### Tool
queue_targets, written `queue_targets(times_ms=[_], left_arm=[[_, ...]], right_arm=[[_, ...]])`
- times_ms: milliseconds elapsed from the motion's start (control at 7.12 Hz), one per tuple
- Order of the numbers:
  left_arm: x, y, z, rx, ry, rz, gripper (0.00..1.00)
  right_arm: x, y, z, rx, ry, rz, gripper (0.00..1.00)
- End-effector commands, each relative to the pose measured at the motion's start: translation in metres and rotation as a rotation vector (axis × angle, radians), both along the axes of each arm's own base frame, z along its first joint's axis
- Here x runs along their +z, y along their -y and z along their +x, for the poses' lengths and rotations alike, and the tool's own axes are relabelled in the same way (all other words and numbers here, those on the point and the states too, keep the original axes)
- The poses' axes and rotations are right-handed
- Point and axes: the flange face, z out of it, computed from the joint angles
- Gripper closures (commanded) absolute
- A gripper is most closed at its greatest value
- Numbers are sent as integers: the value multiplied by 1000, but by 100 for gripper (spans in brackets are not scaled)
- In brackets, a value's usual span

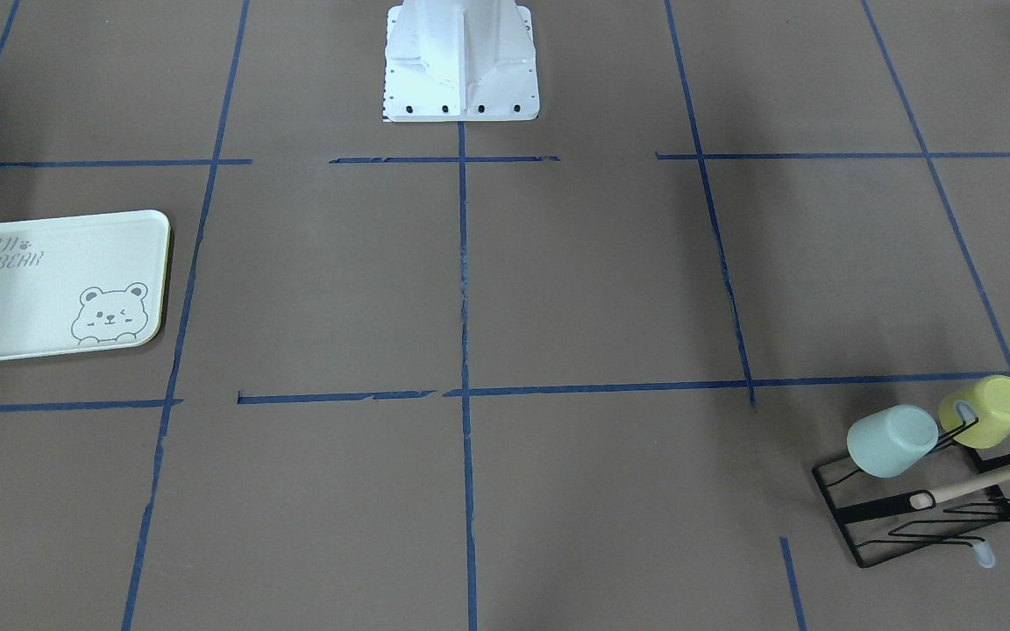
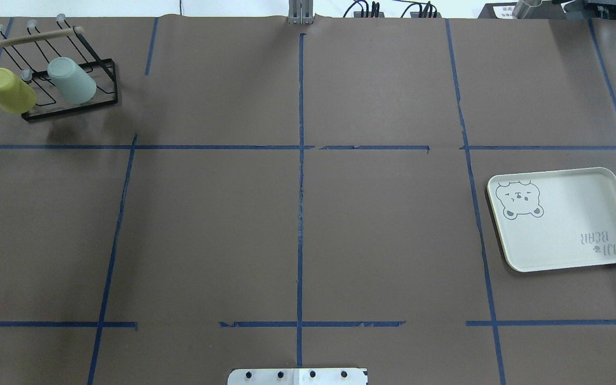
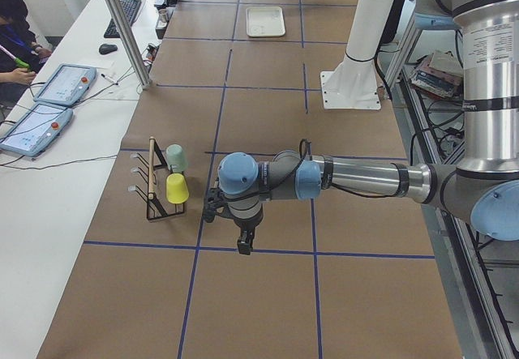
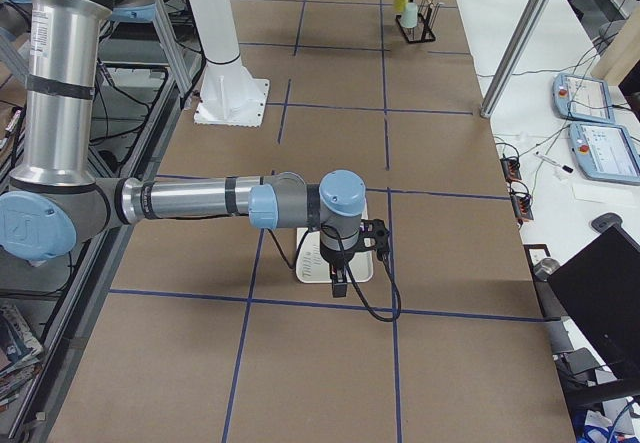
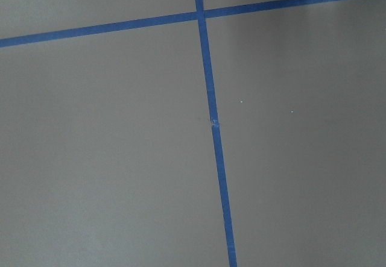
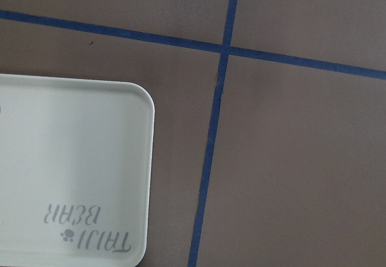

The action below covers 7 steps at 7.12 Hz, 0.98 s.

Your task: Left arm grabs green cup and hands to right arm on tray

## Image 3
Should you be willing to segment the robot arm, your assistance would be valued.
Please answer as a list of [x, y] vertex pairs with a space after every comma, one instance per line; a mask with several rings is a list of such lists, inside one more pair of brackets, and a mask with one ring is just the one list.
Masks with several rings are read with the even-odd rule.
[[455, 165], [310, 155], [307, 142], [269, 162], [235, 152], [218, 167], [204, 219], [231, 219], [240, 253], [253, 249], [263, 203], [314, 199], [337, 188], [368, 198], [407, 197], [501, 241], [518, 238], [518, 0], [417, 0], [417, 16], [451, 19], [463, 34], [464, 156]]

